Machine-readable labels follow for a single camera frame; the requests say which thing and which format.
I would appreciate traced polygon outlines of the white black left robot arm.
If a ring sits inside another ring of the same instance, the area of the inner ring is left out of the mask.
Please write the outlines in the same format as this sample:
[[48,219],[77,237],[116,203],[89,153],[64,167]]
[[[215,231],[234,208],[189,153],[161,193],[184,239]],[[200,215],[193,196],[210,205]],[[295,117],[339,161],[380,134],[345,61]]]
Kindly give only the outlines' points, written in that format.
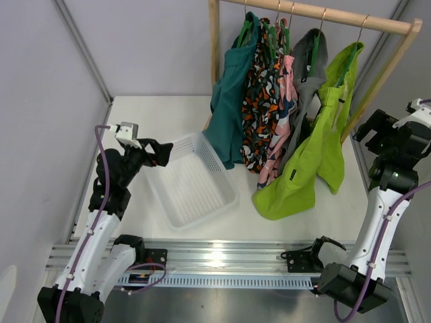
[[121,147],[123,152],[100,151],[84,232],[54,285],[38,294],[46,322],[100,322],[106,300],[123,273],[147,266],[139,236],[120,235],[107,258],[102,256],[131,199],[129,184],[142,167],[167,166],[174,145],[138,139]]

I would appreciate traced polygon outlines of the green hanger with metal hook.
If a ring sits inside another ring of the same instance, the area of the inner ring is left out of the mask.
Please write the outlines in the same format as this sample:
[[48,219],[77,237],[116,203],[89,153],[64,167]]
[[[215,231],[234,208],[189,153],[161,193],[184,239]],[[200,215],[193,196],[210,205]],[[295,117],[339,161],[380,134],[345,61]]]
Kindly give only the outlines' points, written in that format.
[[339,76],[339,79],[337,80],[335,87],[340,87],[344,84],[345,76],[346,76],[347,72],[350,70],[352,62],[353,62],[354,58],[356,57],[357,51],[364,47],[364,45],[360,45],[360,39],[361,39],[362,31],[364,29],[364,25],[366,24],[369,17],[370,17],[370,14],[368,14],[364,18],[364,20],[362,21],[362,24],[360,26],[360,32],[358,34],[358,38],[354,43],[352,43],[352,48],[351,48],[350,54],[347,58],[347,61],[344,64],[343,71],[341,72],[341,75]]

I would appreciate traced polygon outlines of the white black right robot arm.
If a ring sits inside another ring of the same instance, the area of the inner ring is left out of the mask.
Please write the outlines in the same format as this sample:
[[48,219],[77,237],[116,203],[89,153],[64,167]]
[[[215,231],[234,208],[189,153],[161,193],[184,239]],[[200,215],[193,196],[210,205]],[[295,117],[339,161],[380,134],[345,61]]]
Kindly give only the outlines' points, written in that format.
[[393,236],[414,194],[430,185],[419,184],[414,170],[430,154],[430,107],[423,100],[407,111],[408,116],[396,119],[378,109],[354,135],[355,141],[361,141],[374,131],[366,147],[376,155],[368,173],[366,215],[354,247],[347,250],[321,236],[311,246],[280,255],[289,273],[319,274],[315,294],[351,309],[344,318],[334,312],[339,322],[348,322],[356,313],[369,312],[389,299],[385,273]]

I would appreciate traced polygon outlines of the lime green shorts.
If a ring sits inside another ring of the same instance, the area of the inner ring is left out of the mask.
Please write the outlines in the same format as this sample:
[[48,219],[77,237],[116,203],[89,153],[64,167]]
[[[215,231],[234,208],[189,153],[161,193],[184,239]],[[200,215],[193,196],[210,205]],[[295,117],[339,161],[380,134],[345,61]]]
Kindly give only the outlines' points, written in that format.
[[255,193],[253,203],[260,216],[275,221],[313,208],[317,177],[327,183],[332,194],[337,194],[345,174],[341,136],[349,116],[358,57],[363,48],[357,51],[344,84],[335,85],[351,48],[352,44],[338,53],[325,71],[327,80],[317,92],[321,109],[312,123],[311,134],[295,150],[282,175]]

